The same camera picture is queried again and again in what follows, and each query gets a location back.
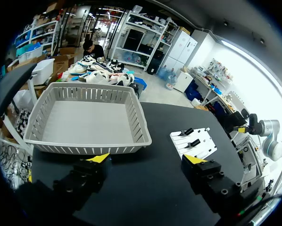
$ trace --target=black clip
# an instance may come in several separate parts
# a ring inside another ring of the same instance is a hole
[[[188,145],[187,145],[186,147],[184,147],[184,148],[195,147],[195,146],[197,146],[199,143],[201,143],[200,140],[199,140],[199,139],[196,139],[196,140],[193,141],[192,143],[188,143]]]
[[[188,130],[184,131],[181,130],[181,133],[178,136],[187,136],[193,132],[193,128],[189,128]]]

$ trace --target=floor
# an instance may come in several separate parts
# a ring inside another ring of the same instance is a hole
[[[125,68],[134,71],[134,76],[143,79],[147,87],[140,95],[140,102],[151,102],[159,104],[177,105],[183,107],[191,107],[191,101],[187,99],[185,93],[181,93],[175,89],[168,90],[165,87],[166,82],[155,74],[150,75],[144,72],[142,68],[126,65]]]

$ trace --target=white cabinet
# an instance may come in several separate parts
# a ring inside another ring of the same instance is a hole
[[[185,92],[191,81],[193,80],[192,76],[186,72],[178,71],[177,72],[178,80],[174,88],[180,92]]]
[[[195,41],[193,38],[190,38],[188,40],[187,45],[185,46],[185,48],[183,49],[180,57],[178,58],[178,61],[182,62],[183,64],[186,63],[186,61],[188,60],[188,58],[190,57],[191,53],[193,52],[194,48],[197,45],[197,41]]]
[[[171,57],[167,57],[166,61],[164,62],[164,64],[161,65],[161,67],[164,67],[164,65],[166,65],[166,68],[168,70],[171,70],[174,68],[174,65],[177,61]]]
[[[172,48],[170,50],[169,56],[178,60],[182,51],[188,44],[190,36],[183,31],[178,31],[174,40],[172,41]]]

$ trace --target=white plastic bin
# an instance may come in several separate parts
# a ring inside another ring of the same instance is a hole
[[[28,59],[32,59],[32,58],[34,58],[34,57],[40,57],[41,54],[42,54],[42,49],[43,49],[43,46],[39,46],[39,47],[36,48],[35,50],[26,52],[25,54],[27,55],[27,60],[28,60]]]
[[[40,61],[32,71],[33,85],[43,84],[53,73],[53,62],[55,59]]]
[[[133,13],[139,14],[141,12],[141,10],[143,9],[143,7],[135,5],[133,7]]]
[[[192,106],[196,107],[196,106],[199,106],[201,104],[201,102],[198,99],[194,98],[192,100],[191,104],[192,104]]]
[[[23,53],[22,55],[18,56],[18,62],[22,63],[27,60],[27,53]]]
[[[27,108],[28,110],[32,111],[34,104],[32,102],[31,94],[28,90],[18,91],[13,100],[18,109]]]

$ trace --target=black table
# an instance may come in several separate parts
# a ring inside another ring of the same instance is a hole
[[[204,199],[190,188],[169,134],[189,127],[210,127],[217,151],[207,159],[220,163],[231,180],[241,181],[242,163],[223,128],[211,112],[174,105],[141,105],[152,144],[136,153],[112,155],[113,167],[102,189],[74,215],[97,226],[214,225],[219,215],[212,213]],[[68,174],[79,158],[34,150],[33,182],[40,180],[52,188],[53,180]]]

